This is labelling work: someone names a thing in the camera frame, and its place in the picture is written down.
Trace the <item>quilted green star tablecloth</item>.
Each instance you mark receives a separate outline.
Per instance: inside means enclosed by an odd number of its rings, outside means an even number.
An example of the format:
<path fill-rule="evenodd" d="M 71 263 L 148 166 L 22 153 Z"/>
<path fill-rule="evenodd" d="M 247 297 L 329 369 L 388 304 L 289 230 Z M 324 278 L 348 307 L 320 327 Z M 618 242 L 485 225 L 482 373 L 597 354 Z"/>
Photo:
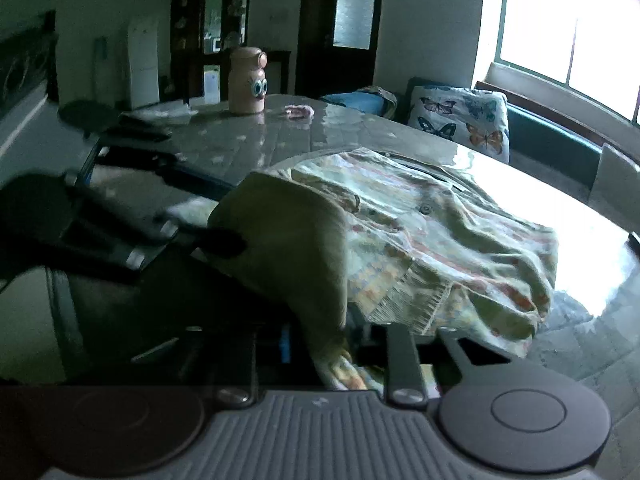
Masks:
<path fill-rule="evenodd" d="M 639 447 L 639 261 L 621 228 L 572 196 L 502 162 L 382 117 L 322 102 L 288 119 L 284 96 L 265 113 L 223 107 L 169 132 L 179 156 L 229 183 L 302 157 L 367 148 L 413 169 L 456 170 L 512 216 L 558 240 L 551 306 L 526 358 L 581 382 L 606 403 L 611 450 L 629 466 Z"/>

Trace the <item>white refrigerator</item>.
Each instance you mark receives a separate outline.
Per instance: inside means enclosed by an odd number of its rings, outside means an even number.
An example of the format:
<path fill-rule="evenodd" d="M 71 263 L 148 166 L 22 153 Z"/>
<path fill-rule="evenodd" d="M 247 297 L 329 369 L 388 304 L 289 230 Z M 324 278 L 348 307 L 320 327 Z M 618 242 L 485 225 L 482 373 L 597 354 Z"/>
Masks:
<path fill-rule="evenodd" d="M 136 18 L 127 29 L 129 102 L 133 110 L 160 102 L 157 18 Z"/>

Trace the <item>green patterned child garment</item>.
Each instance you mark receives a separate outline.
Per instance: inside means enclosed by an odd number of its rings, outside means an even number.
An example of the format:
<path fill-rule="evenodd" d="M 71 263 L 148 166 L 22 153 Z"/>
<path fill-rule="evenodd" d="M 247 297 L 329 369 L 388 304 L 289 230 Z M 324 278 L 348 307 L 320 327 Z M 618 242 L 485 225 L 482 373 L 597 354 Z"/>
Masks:
<path fill-rule="evenodd" d="M 332 390 L 379 389 L 344 336 L 349 306 L 420 336 L 441 327 L 526 356 L 551 306 L 558 240 L 456 170 L 367 148 L 254 171 L 209 215 L 218 269 L 291 308 Z"/>

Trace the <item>blue cushion with cloth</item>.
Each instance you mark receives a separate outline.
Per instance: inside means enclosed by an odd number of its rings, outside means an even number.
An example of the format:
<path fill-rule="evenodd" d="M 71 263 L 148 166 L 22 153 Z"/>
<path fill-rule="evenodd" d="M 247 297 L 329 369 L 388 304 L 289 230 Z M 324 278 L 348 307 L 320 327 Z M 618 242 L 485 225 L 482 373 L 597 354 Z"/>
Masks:
<path fill-rule="evenodd" d="M 326 94 L 320 100 L 390 119 L 394 118 L 398 107 L 396 94 L 379 86 L 367 86 L 353 92 Z"/>

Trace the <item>green framed window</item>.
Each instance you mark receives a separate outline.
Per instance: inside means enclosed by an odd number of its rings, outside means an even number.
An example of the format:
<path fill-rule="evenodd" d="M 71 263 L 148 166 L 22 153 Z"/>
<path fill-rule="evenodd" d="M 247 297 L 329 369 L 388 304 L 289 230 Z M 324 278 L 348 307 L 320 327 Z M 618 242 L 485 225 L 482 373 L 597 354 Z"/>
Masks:
<path fill-rule="evenodd" d="M 496 59 L 639 122 L 639 0 L 502 0 Z"/>

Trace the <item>small pink toy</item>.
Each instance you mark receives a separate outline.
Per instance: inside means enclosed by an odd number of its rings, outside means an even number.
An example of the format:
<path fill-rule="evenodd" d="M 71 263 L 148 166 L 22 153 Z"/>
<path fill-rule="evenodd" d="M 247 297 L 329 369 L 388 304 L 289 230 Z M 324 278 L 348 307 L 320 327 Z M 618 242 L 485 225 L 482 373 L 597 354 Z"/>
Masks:
<path fill-rule="evenodd" d="M 314 117 L 314 109 L 309 105 L 287 105 L 283 107 L 283 115 L 288 119 L 310 119 Z"/>

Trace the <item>plain grey pillow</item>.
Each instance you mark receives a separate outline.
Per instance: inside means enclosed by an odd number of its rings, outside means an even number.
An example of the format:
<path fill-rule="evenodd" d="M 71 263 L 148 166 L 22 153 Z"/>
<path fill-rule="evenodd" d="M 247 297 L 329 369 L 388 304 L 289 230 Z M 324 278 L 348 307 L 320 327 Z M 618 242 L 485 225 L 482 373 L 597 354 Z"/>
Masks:
<path fill-rule="evenodd" d="M 588 206 L 627 232 L 639 234 L 639 165 L 610 144 L 603 145 Z"/>

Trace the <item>dark door with glass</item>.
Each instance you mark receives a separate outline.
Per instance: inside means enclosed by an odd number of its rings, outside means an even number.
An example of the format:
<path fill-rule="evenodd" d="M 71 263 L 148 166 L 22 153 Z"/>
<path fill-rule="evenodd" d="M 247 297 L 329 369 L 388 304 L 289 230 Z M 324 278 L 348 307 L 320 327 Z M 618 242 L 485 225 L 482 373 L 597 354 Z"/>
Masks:
<path fill-rule="evenodd" d="M 318 99 L 373 82 L 382 0 L 300 0 L 295 92 Z"/>

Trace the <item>pink cartoon water bottle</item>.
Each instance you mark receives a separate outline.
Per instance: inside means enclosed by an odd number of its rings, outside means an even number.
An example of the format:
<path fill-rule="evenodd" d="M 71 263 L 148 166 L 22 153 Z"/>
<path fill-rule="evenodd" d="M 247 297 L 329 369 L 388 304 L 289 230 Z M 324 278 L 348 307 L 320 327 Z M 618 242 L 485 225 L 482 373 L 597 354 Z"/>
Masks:
<path fill-rule="evenodd" d="M 267 55 L 258 47 L 237 48 L 231 53 L 230 63 L 230 112 L 235 115 L 261 113 L 268 92 Z"/>

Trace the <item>teal bench sofa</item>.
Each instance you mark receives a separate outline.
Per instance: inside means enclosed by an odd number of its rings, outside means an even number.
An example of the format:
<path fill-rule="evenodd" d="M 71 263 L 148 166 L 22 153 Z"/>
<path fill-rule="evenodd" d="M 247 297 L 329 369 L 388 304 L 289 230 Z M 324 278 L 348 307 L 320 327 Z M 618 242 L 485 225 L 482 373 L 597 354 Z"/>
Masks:
<path fill-rule="evenodd" d="M 412 77 L 392 120 L 408 124 L 410 96 L 415 86 L 446 86 Z M 596 178 L 604 136 L 518 94 L 505 91 L 508 100 L 510 164 L 538 180 L 588 202 Z"/>

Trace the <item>butterfly print pillow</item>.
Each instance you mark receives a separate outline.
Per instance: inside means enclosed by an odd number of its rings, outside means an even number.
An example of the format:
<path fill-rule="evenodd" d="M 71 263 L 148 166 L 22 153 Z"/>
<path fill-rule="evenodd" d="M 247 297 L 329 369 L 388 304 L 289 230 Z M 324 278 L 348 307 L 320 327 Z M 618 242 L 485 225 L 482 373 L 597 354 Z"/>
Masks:
<path fill-rule="evenodd" d="M 408 125 L 510 162 L 508 100 L 501 92 L 420 84 L 411 91 Z"/>

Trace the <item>dark wooden cabinet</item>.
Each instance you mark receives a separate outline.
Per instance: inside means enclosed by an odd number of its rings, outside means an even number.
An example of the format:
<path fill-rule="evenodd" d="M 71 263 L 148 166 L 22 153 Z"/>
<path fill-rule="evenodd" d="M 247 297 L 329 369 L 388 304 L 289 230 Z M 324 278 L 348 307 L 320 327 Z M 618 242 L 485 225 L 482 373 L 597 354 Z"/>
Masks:
<path fill-rule="evenodd" d="M 205 94 L 205 74 L 218 73 L 229 93 L 231 52 L 246 45 L 248 0 L 170 0 L 170 82 L 184 102 Z"/>

